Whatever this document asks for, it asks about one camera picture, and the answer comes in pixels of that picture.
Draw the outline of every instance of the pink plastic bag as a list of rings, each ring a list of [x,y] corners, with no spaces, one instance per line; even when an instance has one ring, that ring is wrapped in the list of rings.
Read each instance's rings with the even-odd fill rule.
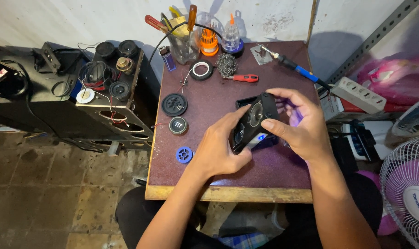
[[[357,82],[397,105],[419,101],[419,57],[376,60],[364,66]]]

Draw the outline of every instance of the lighter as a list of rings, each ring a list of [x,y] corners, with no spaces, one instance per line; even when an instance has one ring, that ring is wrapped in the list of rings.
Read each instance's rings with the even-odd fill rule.
[[[176,69],[176,64],[174,63],[173,56],[171,55],[169,51],[169,46],[162,46],[158,48],[158,52],[163,58],[163,61],[165,62],[166,67],[168,68],[168,71],[172,71]]]

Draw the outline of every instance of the hand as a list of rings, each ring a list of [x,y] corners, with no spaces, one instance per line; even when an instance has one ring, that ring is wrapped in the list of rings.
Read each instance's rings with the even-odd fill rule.
[[[334,157],[323,111],[296,90],[268,89],[276,97],[279,113],[286,112],[290,125],[273,119],[262,121],[262,127],[286,140],[292,150],[309,163]]]
[[[208,179],[214,175],[235,173],[251,161],[252,155],[249,148],[234,155],[228,141],[231,130],[235,128],[250,106],[246,105],[233,113],[228,113],[210,126],[187,168],[203,173],[203,176]]]

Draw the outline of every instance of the person's right hand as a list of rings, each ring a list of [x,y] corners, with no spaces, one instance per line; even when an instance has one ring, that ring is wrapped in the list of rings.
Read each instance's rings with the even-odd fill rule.
[[[262,127],[284,139],[292,150],[308,163],[333,157],[323,111],[296,90],[273,88],[266,90],[276,97],[279,113],[286,112],[290,125],[265,119]]]

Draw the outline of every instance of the power strip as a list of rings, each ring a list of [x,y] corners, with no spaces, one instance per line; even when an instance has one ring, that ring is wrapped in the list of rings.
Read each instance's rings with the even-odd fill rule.
[[[369,114],[383,111],[386,104],[385,98],[347,77],[341,78],[339,83],[331,89],[331,93],[334,93]]]

